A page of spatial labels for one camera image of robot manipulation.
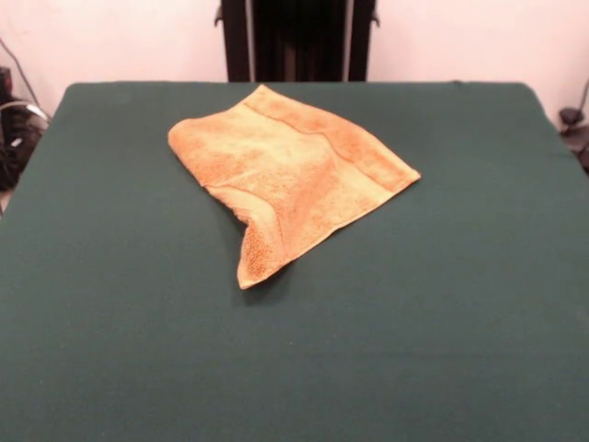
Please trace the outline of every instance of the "crumpled towel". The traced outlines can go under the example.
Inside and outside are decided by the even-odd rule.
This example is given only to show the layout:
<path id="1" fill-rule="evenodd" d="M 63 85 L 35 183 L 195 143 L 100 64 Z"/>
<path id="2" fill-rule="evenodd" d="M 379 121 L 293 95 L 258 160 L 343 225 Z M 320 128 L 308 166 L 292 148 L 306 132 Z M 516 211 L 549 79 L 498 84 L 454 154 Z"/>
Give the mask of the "crumpled towel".
<path id="1" fill-rule="evenodd" d="M 265 86 L 229 110 L 179 122 L 168 141 L 247 224 L 237 268 L 243 289 L 420 178 L 361 127 Z"/>

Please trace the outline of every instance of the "towel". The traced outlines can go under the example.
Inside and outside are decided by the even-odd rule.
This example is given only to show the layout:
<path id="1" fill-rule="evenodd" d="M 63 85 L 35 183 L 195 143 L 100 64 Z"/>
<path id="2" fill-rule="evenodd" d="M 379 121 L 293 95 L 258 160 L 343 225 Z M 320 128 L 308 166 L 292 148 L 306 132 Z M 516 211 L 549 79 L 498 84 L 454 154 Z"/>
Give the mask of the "towel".
<path id="1" fill-rule="evenodd" d="M 233 108 L 176 124 L 179 160 L 247 225 L 242 289 L 420 178 L 373 135 L 265 86 Z"/>

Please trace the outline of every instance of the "green fabric surface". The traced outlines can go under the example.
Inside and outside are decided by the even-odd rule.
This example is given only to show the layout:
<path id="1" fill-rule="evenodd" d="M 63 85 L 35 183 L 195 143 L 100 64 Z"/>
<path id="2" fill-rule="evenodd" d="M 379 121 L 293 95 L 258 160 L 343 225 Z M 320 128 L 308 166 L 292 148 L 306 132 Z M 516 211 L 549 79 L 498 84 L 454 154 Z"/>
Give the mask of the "green fabric surface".
<path id="1" fill-rule="evenodd" d="M 254 87 L 68 89 L 0 221 L 0 441 L 586 441 L 589 181 L 533 92 L 271 85 L 423 178 L 242 292 L 167 131 Z"/>

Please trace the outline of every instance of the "cable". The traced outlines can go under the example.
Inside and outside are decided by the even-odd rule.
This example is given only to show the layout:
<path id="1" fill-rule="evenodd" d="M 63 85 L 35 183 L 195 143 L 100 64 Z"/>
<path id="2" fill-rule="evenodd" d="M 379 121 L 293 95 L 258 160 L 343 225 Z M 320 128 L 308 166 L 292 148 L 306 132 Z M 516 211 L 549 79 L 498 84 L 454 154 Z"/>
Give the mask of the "cable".
<path id="1" fill-rule="evenodd" d="M 587 102 L 587 93 L 589 93 L 589 78 L 587 78 L 587 83 L 585 84 L 583 96 L 581 97 L 581 105 L 579 105 L 579 111 L 582 111 L 585 107 L 585 103 Z"/>
<path id="2" fill-rule="evenodd" d="M 17 65 L 18 72 L 20 73 L 20 76 L 22 76 L 22 79 L 25 82 L 25 85 L 27 86 L 27 89 L 29 90 L 30 95 L 33 97 L 33 101 L 35 101 L 35 104 L 37 104 L 37 106 L 39 106 L 39 100 L 37 99 L 37 96 L 35 95 L 35 91 L 30 86 L 30 83 L 29 83 L 29 80 L 27 79 L 27 76 L 25 76 L 25 71 L 23 71 L 22 70 L 22 67 L 20 66 L 20 62 L 18 61 L 18 58 L 12 53 L 12 51 L 10 51 L 8 49 L 8 46 L 6 46 L 6 43 L 4 43 L 4 41 L 2 40 L 1 37 L 0 37 L 0 46 L 2 46 L 4 48 L 4 50 L 6 51 L 6 53 L 8 54 L 8 56 L 10 58 L 12 58 L 12 60 Z"/>
<path id="3" fill-rule="evenodd" d="M 2 111 L 6 110 L 6 109 L 14 108 L 16 106 L 27 108 L 27 111 L 34 113 L 35 115 L 40 117 L 42 120 L 44 120 L 46 123 L 52 122 L 51 117 L 49 116 L 49 114 L 46 111 L 44 111 L 39 106 L 37 106 L 29 101 L 23 101 L 23 100 L 8 101 L 7 103 L 0 106 L 0 113 L 2 113 Z"/>

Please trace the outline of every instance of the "black metal frame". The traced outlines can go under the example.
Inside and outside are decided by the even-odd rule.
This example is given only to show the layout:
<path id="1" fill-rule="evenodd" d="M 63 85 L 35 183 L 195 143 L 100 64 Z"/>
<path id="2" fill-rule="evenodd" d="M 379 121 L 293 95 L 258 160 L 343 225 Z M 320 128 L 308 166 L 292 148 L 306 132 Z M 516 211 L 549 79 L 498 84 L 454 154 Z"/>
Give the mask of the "black metal frame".
<path id="1" fill-rule="evenodd" d="M 222 0 L 227 76 L 231 82 L 250 81 L 248 22 L 245 0 Z"/>
<path id="2" fill-rule="evenodd" d="M 251 0 L 252 9 L 258 10 L 256 0 Z M 249 77 L 249 50 L 248 50 L 248 25 L 246 14 L 246 0 L 222 0 L 222 17 L 224 22 L 225 55 L 227 61 L 227 75 L 231 82 L 250 81 Z M 355 0 L 352 19 L 352 41 L 350 47 L 350 66 L 348 79 L 350 81 L 365 81 L 368 65 L 368 51 L 370 47 L 370 30 L 375 11 L 375 0 Z M 342 17 L 334 16 L 329 25 L 340 23 Z M 255 45 L 256 53 L 268 53 L 267 45 L 272 45 L 271 39 L 265 39 L 261 27 L 255 28 L 255 39 L 259 41 Z M 269 81 L 271 78 L 265 75 L 271 68 L 277 69 L 277 60 L 261 59 L 256 57 L 256 80 Z M 326 79 L 333 78 L 334 73 L 342 70 L 343 57 L 337 54 L 329 60 L 329 66 L 325 67 L 329 74 Z"/>

